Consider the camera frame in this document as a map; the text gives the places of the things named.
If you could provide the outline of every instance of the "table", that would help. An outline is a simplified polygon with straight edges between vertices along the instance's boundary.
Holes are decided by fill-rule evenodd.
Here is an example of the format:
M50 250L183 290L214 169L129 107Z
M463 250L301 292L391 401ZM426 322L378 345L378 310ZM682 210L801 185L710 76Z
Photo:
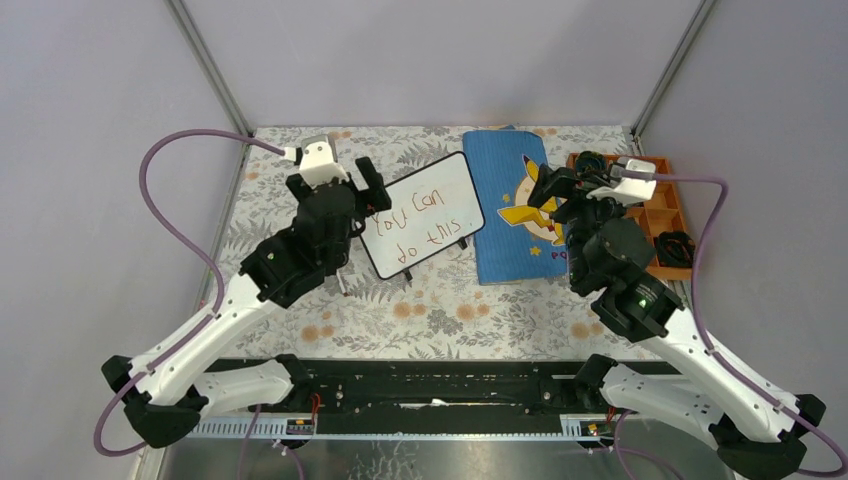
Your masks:
M369 156L391 181L462 149L462 134L476 127L269 127L256 137L276 145L300 145L329 134L339 162ZM595 150L627 154L620 126L521 127L543 138L548 162L563 166L570 152ZM224 278L263 239L291 223L297 204L285 187L295 167L251 147L244 178L217 258ZM403 275L380 280L359 242L341 269L349 296L328 278L292 305L279 309L236 342L226 356L269 357L293 353L304 358L414 358L582 360L592 353L619 359L657 359L609 332L589 304L568 290L566 277L519 284L480 286L473 242L451 247Z

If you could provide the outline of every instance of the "gray wall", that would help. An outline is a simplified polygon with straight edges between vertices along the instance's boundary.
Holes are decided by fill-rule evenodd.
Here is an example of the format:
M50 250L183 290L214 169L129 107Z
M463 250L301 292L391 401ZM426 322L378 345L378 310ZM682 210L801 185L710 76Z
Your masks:
M622 125L698 0L187 0L254 125Z
M812 392L848 448L848 2L720 2L643 136L730 197L703 272L715 335L767 377ZM715 199L682 188L700 232ZM834 467L807 440L806 465Z
M161 1L0 7L0 478L126 478L91 444L100 364L190 314L201 263L138 193L138 163L174 130L228 128ZM209 248L239 148L187 140L151 168L153 196ZM115 448L137 439L119 411Z

